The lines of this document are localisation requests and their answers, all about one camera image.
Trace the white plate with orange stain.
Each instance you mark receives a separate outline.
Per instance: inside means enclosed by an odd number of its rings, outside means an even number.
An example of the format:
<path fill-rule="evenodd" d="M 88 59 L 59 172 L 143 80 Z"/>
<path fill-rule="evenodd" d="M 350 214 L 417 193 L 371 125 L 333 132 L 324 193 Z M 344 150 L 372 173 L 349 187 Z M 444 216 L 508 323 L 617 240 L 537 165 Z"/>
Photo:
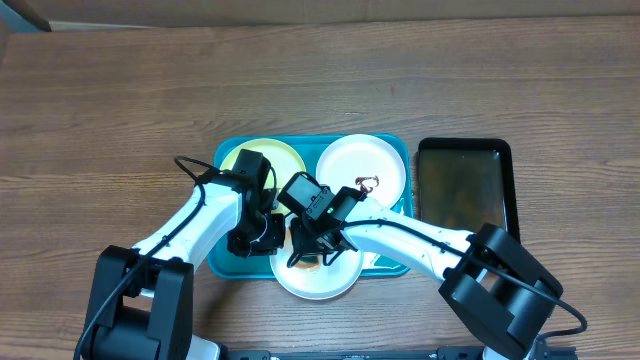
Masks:
<path fill-rule="evenodd" d="M 292 254 L 291 242 L 286 240 L 270 257 L 271 270 L 283 288 L 307 300 L 328 300 L 343 294 L 355 284 L 364 265 L 362 252 L 346 251 L 330 266 L 324 266 L 319 258 L 316 264 L 288 268 Z"/>

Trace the yellow plate with sauce stain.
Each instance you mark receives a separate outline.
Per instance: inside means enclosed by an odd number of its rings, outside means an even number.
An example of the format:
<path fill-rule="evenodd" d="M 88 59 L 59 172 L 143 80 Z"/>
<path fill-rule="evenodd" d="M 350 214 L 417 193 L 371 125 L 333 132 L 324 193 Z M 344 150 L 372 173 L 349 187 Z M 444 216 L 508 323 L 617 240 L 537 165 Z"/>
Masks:
<path fill-rule="evenodd" d="M 275 173 L 268 171 L 265 188 L 272 188 L 276 184 L 280 191 L 295 173 L 306 170 L 296 150 L 280 140 L 270 138 L 251 139 L 229 147 L 220 146 L 214 156 L 214 165 L 221 170 L 231 170 L 243 149 L 262 153 L 274 168 Z"/>

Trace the green and yellow sponge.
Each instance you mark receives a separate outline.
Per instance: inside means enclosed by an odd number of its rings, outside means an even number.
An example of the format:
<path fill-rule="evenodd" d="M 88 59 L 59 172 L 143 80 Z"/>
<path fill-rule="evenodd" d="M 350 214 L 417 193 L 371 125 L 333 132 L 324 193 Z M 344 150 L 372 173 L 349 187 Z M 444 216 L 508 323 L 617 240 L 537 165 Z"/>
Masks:
<path fill-rule="evenodd" d="M 322 260 L 320 255 L 292 256 L 287 262 L 287 267 L 298 271 L 317 272 L 322 267 Z"/>

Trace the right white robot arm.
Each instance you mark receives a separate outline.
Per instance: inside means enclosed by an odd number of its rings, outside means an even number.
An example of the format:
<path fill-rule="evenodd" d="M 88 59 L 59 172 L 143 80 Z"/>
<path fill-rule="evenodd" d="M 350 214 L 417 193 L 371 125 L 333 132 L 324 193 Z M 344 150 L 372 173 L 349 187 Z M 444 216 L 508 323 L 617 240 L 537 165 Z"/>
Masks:
<path fill-rule="evenodd" d="M 440 281 L 439 293 L 467 329 L 508 359 L 525 358 L 563 288 L 509 233 L 486 224 L 451 230 L 396 213 L 344 188 L 285 190 L 279 201 L 316 234 L 345 240 Z"/>

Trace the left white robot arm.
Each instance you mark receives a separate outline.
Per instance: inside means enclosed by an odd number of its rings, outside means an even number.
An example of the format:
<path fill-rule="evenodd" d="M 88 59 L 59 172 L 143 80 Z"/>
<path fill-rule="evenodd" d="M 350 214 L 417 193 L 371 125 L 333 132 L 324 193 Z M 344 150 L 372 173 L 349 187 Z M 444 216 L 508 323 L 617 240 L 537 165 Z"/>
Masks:
<path fill-rule="evenodd" d="M 233 167 L 194 176 L 185 205 L 130 248 L 99 256 L 77 359 L 219 359 L 220 345 L 193 333 L 194 275 L 220 240 L 237 257 L 273 255 L 284 217 L 272 211 L 275 173 L 260 152 L 240 151 Z"/>

